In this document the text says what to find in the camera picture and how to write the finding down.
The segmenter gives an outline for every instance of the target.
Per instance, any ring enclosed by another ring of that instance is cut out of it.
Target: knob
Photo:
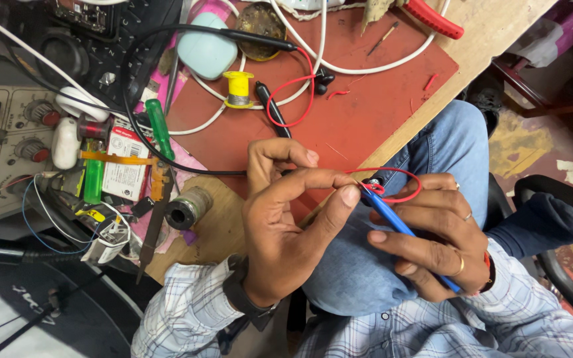
[[[43,142],[37,138],[22,140],[15,147],[15,155],[33,162],[43,162],[50,155],[50,151]]]
[[[24,110],[26,119],[43,124],[44,126],[55,126],[59,123],[61,115],[52,107],[52,104],[44,99],[30,102]]]
[[[84,47],[67,29],[50,28],[38,41],[39,52],[76,82],[81,82],[90,70],[90,60]],[[41,76],[55,86],[70,86],[57,71],[43,61],[36,60]]]

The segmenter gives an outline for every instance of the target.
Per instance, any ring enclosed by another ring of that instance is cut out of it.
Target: hand
[[[311,276],[324,250],[346,223],[361,194],[350,176],[318,169],[317,153],[295,140],[276,138],[249,145],[249,198],[243,224],[249,272],[243,288],[259,307],[277,303]],[[281,177],[293,163],[298,169]],[[295,225],[289,202],[308,189],[337,189],[308,229]]]
[[[430,232],[426,238],[387,231],[371,231],[371,245],[397,255],[395,271],[408,277],[420,297],[430,302],[441,302],[456,297],[444,287],[432,272],[450,276],[463,294],[474,294],[482,289],[489,279],[489,269],[483,260],[488,248],[488,238],[479,229],[471,213],[470,205],[457,190],[452,175],[419,175],[423,190],[404,203],[393,204],[395,213],[409,227]],[[403,198],[417,188],[411,181],[394,198]],[[373,211],[370,219],[378,225],[387,223]],[[464,262],[463,271],[459,272]]]

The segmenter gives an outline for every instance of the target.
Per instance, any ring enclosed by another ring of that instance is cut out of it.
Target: red wire pliers
[[[441,16],[438,12],[433,10],[423,0],[403,0],[397,1],[410,14],[416,17],[419,21],[423,22],[429,28],[437,31],[438,33],[450,37],[451,39],[460,39],[464,35],[464,29],[461,26],[455,25],[450,20]]]

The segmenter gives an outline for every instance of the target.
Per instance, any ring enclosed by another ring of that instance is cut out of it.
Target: blue plastic pry tool
[[[388,224],[390,224],[395,229],[395,231],[401,232],[402,234],[416,236],[408,228],[408,226],[406,226],[406,224],[404,224],[402,219],[400,219],[399,216],[397,216],[397,214],[395,214],[393,209],[391,209],[386,204],[386,202],[384,200],[382,200],[374,192],[371,192],[370,190],[368,190],[368,188],[366,186],[360,185],[360,188],[362,189],[362,194],[364,195],[364,198],[366,198],[366,200],[368,201],[370,206],[373,209],[375,209],[375,211],[377,211],[379,216],[386,219]],[[441,280],[443,283],[445,283],[454,293],[459,293],[459,291],[461,291],[461,287],[457,286],[457,284],[455,282],[453,282],[452,280],[450,280],[448,277],[443,276],[441,274],[435,274],[435,273],[433,273],[433,274],[436,277],[438,277],[439,280]]]

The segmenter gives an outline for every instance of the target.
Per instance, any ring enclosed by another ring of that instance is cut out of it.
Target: keyboard
[[[162,25],[178,22],[182,0],[130,0],[114,5],[120,8],[118,34],[106,42],[88,36],[85,32],[72,30],[72,35],[88,53],[90,70],[80,83],[84,89],[103,101],[110,108],[124,110],[123,96],[119,86],[120,64],[123,54],[134,38],[141,33]],[[140,45],[131,60],[129,82],[129,107],[133,108],[147,87],[154,69],[173,33],[159,33]],[[114,82],[102,80],[106,73],[116,75]]]

